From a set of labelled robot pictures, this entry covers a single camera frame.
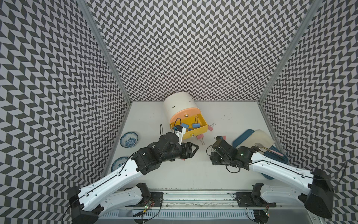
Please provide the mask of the blue binder clip mid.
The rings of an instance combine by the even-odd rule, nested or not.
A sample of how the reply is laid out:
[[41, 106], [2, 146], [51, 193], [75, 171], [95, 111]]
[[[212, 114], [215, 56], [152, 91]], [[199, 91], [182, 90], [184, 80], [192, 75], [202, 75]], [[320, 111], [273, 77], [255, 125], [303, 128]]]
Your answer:
[[185, 124], [185, 123], [181, 123], [180, 124], [183, 128], [185, 128], [185, 129], [188, 129], [189, 128], [189, 125], [187, 125], [187, 124]]

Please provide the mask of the yellow drawer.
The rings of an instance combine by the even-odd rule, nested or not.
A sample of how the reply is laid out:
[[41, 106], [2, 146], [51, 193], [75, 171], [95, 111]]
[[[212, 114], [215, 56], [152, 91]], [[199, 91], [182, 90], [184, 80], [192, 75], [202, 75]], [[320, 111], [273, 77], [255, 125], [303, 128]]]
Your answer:
[[[199, 123], [201, 124], [201, 127], [200, 128], [195, 128], [193, 129], [192, 127], [192, 124], [194, 123], [194, 120], [195, 120], [195, 117], [198, 117], [199, 118]], [[189, 139], [191, 137], [195, 137], [199, 134], [204, 134], [205, 132], [207, 132], [208, 130], [208, 124], [206, 122], [206, 120], [204, 119], [203, 115], [202, 114], [198, 114], [196, 116], [193, 116], [193, 117], [190, 117], [190, 118], [186, 118], [184, 119], [183, 121], [181, 121], [180, 118], [177, 118], [175, 120], [175, 122], [173, 123], [169, 123], [170, 124], [170, 128], [173, 128], [174, 125], [176, 126], [180, 126], [181, 123], [185, 123], [187, 125], [189, 125], [189, 128], [192, 128], [193, 130], [192, 131], [186, 131], [185, 135], [184, 135], [184, 140], [185, 139]]]

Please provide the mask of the orange top drawer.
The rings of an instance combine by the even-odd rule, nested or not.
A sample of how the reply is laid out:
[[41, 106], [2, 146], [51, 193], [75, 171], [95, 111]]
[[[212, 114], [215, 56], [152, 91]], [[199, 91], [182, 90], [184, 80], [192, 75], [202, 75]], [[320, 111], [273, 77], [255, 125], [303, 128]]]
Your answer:
[[177, 118], [180, 118], [181, 121], [183, 121], [186, 118], [190, 118], [193, 116], [196, 116], [198, 114], [201, 114], [201, 110], [197, 107], [191, 107], [184, 110], [181, 110], [179, 112], [176, 112], [174, 115], [171, 116], [170, 123], [175, 122]]

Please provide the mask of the white round drawer cabinet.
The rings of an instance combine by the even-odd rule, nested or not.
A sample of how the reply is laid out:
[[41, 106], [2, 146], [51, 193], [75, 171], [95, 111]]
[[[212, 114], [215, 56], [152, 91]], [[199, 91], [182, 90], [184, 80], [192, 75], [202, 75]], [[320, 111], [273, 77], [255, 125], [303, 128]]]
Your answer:
[[191, 107], [198, 108], [192, 96], [187, 92], [175, 93], [166, 98], [164, 101], [164, 110], [169, 120], [171, 119], [171, 116], [174, 115], [176, 112]]

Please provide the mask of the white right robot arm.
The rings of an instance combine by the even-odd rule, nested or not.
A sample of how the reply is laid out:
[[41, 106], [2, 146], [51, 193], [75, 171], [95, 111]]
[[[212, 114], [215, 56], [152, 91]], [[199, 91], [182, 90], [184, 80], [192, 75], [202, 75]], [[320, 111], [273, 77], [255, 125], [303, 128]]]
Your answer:
[[266, 203], [297, 202], [319, 217], [333, 217], [335, 189], [325, 171], [295, 168], [261, 154], [257, 146], [235, 148], [220, 136], [211, 147], [209, 158], [213, 165], [258, 172], [288, 185], [283, 190], [267, 189], [261, 193], [260, 197]]

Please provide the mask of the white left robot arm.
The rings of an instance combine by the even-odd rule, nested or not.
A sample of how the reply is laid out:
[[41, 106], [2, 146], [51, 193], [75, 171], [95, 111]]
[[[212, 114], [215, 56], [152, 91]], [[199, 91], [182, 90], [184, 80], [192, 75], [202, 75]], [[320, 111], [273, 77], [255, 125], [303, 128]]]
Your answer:
[[117, 170], [86, 187], [71, 187], [67, 191], [71, 221], [74, 224], [94, 224], [110, 211], [143, 202], [147, 211], [154, 203], [145, 183], [120, 191], [128, 183], [157, 170], [163, 162], [190, 159], [199, 150], [191, 142], [180, 143], [172, 133], [161, 135], [157, 142], [134, 152]]

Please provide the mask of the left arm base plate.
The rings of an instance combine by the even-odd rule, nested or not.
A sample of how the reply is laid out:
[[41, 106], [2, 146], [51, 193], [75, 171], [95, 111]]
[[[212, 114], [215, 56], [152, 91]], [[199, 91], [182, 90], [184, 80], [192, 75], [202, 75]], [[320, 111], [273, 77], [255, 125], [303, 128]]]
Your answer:
[[154, 191], [154, 192], [151, 192], [150, 197], [144, 197], [139, 203], [137, 203], [136, 205], [133, 205], [132, 207], [134, 207], [134, 208], [144, 207], [148, 202], [154, 202], [153, 207], [159, 208], [162, 205], [163, 197], [164, 197], [164, 192]]

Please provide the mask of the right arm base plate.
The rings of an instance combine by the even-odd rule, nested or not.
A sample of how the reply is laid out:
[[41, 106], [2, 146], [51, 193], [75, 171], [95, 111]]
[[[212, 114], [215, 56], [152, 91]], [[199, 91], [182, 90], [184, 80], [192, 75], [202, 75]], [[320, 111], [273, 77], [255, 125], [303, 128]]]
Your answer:
[[276, 208], [276, 203], [267, 203], [260, 196], [251, 196], [251, 192], [236, 192], [233, 194], [234, 200], [240, 208]]

